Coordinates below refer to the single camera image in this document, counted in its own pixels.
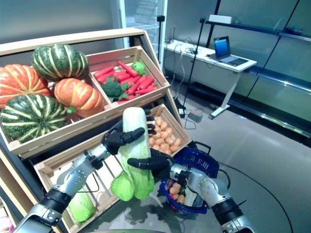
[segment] carrot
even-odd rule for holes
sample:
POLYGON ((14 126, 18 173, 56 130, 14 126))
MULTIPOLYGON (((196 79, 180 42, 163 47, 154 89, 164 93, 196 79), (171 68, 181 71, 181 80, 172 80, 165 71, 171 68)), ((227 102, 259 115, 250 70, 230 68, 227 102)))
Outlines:
POLYGON ((129 79, 126 79, 126 80, 123 80, 122 82, 120 82, 120 84, 123 84, 123 83, 131 84, 131 83, 133 83, 133 78, 129 78, 129 79))
POLYGON ((120 75, 122 75, 122 74, 126 74, 126 71, 115 71, 114 73, 113 73, 113 76, 120 76, 120 75))
POLYGON ((155 79, 153 77, 147 76, 146 79, 139 85, 138 89, 146 89, 155 79))
POLYGON ((139 86, 139 82, 135 83, 133 86, 127 89, 127 93, 133 95, 139 86))
POLYGON ((125 103, 125 102, 128 102, 129 100, 132 100, 134 99, 135 96, 134 95, 129 95, 128 98, 125 98, 125 99, 121 99, 118 101, 119 104, 122 104, 122 103, 125 103))
POLYGON ((139 81, 139 79, 140 79, 140 76, 133 78, 133 83, 137 83, 139 81))
POLYGON ((146 76, 141 76, 141 78, 138 80, 139 83, 142 83, 146 79, 146 76))
POLYGON ((118 64, 119 64, 123 69, 125 69, 125 71, 126 71, 129 75, 131 75, 132 77, 138 76, 138 73, 137 73, 136 70, 134 70, 134 69, 131 68, 131 67, 128 67, 126 64, 124 64, 124 63, 121 62, 121 61, 117 61, 117 62, 118 62, 118 64))
POLYGON ((135 91, 135 94, 136 95, 143 95, 143 94, 147 94, 149 92, 152 92, 154 90, 156 90, 157 88, 156 87, 149 87, 147 89, 143 89, 143 90, 138 90, 138 91, 135 91))
POLYGON ((103 83, 103 82, 106 81, 107 77, 113 75, 113 73, 114 73, 114 72, 111 71, 111 72, 109 72, 109 73, 107 73, 107 74, 104 74, 104 75, 98 77, 98 78, 97 78, 97 81, 100 81, 100 82, 103 83))
POLYGON ((131 75, 129 75, 129 74, 122 74, 122 75, 118 76, 118 79, 119 79, 119 82, 122 82, 123 80, 126 80, 130 77, 131 77, 131 75))
POLYGON ((100 76, 102 76, 102 75, 104 75, 104 74, 107 74, 107 73, 113 71, 114 68, 115 68, 114 66, 109 66, 109 67, 106 67, 106 68, 104 68, 104 69, 98 70, 98 71, 96 71, 96 72, 93 74, 93 76, 97 79, 97 78, 99 78, 100 76))

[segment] orange pumpkin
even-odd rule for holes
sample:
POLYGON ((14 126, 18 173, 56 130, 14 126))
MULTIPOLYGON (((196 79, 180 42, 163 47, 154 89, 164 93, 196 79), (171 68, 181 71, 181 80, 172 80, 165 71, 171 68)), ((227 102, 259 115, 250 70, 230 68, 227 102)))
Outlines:
POLYGON ((32 67, 19 64, 0 67, 0 108, 4 108, 9 99, 26 94, 50 96, 51 91, 47 81, 32 67))
POLYGON ((74 113, 81 117, 89 117, 104 110, 105 102, 101 94, 78 79, 62 79, 56 84, 54 94, 60 103, 69 109, 74 108, 74 113))

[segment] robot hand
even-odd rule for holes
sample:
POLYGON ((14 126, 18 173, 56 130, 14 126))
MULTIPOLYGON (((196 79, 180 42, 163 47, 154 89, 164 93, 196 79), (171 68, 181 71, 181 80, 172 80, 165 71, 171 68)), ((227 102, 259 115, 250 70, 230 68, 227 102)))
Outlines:
MULTIPOLYGON (((145 110, 146 116, 151 112, 150 110, 145 110)), ((147 121, 153 121, 155 118, 153 116, 147 116, 147 121)), ((148 124, 148 133, 155 134, 154 131, 155 125, 148 124)), ((144 128, 138 128, 134 131, 130 131, 127 133, 123 132, 123 121, 120 120, 117 124, 115 124, 108 133, 105 134, 102 140, 102 144, 106 147, 110 154, 117 154, 120 146, 124 146, 125 144, 131 143, 138 139, 145 133, 144 128)))
POLYGON ((170 171, 175 163, 174 159, 168 154, 162 153, 155 149, 151 150, 151 158, 134 159, 130 158, 127 163, 140 169, 149 169, 155 178, 165 179, 170 177, 170 171))

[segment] laptop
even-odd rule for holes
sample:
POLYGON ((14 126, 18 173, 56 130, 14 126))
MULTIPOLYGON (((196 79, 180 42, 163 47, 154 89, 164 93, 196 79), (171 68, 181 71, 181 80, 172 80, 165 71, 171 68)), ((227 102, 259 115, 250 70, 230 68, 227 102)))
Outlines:
POLYGON ((214 46, 216 60, 219 62, 223 62, 234 67, 248 62, 248 60, 232 56, 230 54, 230 44, 228 36, 214 38, 214 46))

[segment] squash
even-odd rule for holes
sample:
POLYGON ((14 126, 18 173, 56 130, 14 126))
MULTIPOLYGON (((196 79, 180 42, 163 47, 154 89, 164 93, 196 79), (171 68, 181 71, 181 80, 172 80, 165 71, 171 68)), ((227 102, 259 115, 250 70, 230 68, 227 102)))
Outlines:
POLYGON ((48 96, 19 95, 7 101, 0 118, 6 134, 23 143, 65 126, 66 109, 48 96))
POLYGON ((54 90, 56 99, 69 107, 69 113, 89 117, 104 110, 104 99, 91 85, 78 79, 63 79, 54 90))
POLYGON ((50 81, 63 78, 82 79, 88 74, 86 56, 70 45, 37 47, 31 59, 37 73, 50 81))
POLYGON ((40 78, 32 67, 19 64, 0 67, 0 90, 0 108, 18 95, 51 95, 46 80, 40 78))

